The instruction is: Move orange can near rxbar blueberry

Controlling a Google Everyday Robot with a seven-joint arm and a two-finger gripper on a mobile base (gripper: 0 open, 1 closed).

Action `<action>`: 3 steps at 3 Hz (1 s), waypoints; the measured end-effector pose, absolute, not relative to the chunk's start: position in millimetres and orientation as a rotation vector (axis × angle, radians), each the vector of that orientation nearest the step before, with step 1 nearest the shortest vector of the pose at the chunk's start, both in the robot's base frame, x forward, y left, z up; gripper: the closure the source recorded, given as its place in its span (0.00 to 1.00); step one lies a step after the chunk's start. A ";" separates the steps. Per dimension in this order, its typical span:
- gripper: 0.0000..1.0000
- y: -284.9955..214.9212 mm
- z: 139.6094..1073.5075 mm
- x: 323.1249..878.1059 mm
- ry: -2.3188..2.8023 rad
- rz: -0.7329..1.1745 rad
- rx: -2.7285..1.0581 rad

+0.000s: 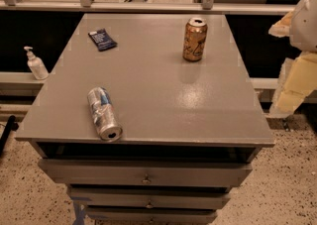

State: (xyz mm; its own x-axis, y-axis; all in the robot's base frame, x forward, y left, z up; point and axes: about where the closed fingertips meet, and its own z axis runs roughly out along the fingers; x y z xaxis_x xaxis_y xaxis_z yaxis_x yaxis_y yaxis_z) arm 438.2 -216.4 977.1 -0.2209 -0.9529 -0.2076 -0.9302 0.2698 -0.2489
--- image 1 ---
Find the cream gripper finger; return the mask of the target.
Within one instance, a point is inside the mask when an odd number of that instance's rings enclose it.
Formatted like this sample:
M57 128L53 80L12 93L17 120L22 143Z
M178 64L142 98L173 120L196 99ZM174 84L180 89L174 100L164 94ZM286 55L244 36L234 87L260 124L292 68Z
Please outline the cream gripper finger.
M287 57L280 69L269 116L286 118L292 115L316 89L317 54L302 52L296 59Z
M268 33L278 38L288 37L292 16L292 11L285 14L279 21L269 28Z

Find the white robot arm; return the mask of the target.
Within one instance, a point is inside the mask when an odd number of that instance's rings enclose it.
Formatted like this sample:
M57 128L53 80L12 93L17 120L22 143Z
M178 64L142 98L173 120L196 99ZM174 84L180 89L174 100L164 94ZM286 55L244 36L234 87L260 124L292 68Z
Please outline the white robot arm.
M300 0L268 33L289 37L290 44L300 50L296 59L287 58L282 64L269 108L270 117L286 118L317 89L317 0Z

